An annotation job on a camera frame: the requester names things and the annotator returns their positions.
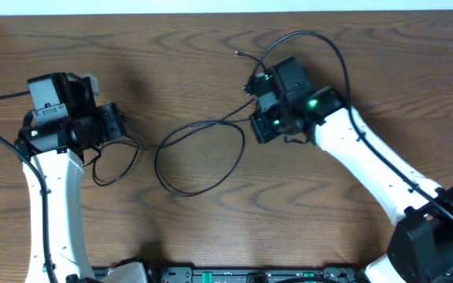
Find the green light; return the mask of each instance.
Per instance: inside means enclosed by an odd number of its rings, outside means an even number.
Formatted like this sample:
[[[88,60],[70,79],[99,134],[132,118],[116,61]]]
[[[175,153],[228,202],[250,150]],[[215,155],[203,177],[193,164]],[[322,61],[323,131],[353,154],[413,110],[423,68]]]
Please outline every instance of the green light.
[[[314,108],[316,105],[318,104],[318,101],[315,100],[315,99],[312,99],[308,102],[308,105],[311,107],[311,108]]]

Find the white background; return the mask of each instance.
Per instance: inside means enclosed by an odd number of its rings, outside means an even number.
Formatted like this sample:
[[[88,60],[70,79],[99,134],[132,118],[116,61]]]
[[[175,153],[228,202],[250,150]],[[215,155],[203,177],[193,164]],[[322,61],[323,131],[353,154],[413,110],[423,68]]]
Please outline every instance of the white background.
[[[0,16],[431,9],[453,9],[453,0],[0,0]]]

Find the brown wood surface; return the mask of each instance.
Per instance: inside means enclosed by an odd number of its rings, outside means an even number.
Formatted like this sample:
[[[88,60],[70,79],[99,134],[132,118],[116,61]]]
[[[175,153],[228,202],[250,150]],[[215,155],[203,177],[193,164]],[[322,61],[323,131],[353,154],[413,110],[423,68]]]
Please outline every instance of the brown wood surface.
[[[118,102],[130,132],[155,144],[245,103],[252,62],[234,50],[259,56],[297,29],[320,31],[341,48],[354,104],[371,128],[421,172],[453,186],[453,12],[0,17],[0,94],[26,90],[28,78],[49,72],[93,72],[98,104]],[[322,42],[289,40],[268,63],[290,55],[318,85],[343,89],[337,58]],[[1,101],[0,134],[15,139],[30,108],[29,97]],[[199,197],[177,199],[160,188],[153,153],[112,186],[96,186],[87,169],[91,263],[140,254],[197,266],[363,266],[384,252],[393,231],[387,216],[336,160],[280,138],[258,145],[242,127],[238,169]],[[200,189],[224,175],[239,145],[236,131],[215,127],[162,152],[163,171]],[[130,155],[123,146],[107,150],[100,174],[120,172]],[[0,281],[24,280],[29,230],[22,166],[0,145]]]

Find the wood grain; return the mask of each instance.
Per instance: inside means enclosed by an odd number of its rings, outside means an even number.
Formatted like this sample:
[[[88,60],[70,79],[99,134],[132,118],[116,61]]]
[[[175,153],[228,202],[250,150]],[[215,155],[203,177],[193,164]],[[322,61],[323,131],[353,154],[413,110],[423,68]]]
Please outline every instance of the wood grain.
[[[453,186],[453,12],[272,13],[0,17],[0,94],[48,72],[93,72],[98,104],[116,101],[147,144],[185,123],[217,119],[246,102],[252,62],[285,33],[311,29],[342,50],[353,101],[406,161]],[[289,40],[268,63],[297,55],[320,86],[343,88],[321,42]],[[0,102],[0,134],[17,136],[31,99]],[[251,109],[238,115],[246,117]],[[393,228],[374,198],[333,158],[280,139],[245,155],[219,188],[191,199],[161,189],[153,153],[121,182],[97,187],[86,170],[83,221],[90,261],[134,254],[197,266],[364,266]],[[237,157],[240,137],[215,127],[162,152],[166,176],[186,189],[211,185]],[[123,170],[131,149],[113,147],[101,176]],[[28,190],[17,158],[0,146],[0,281],[23,281],[30,249]]]

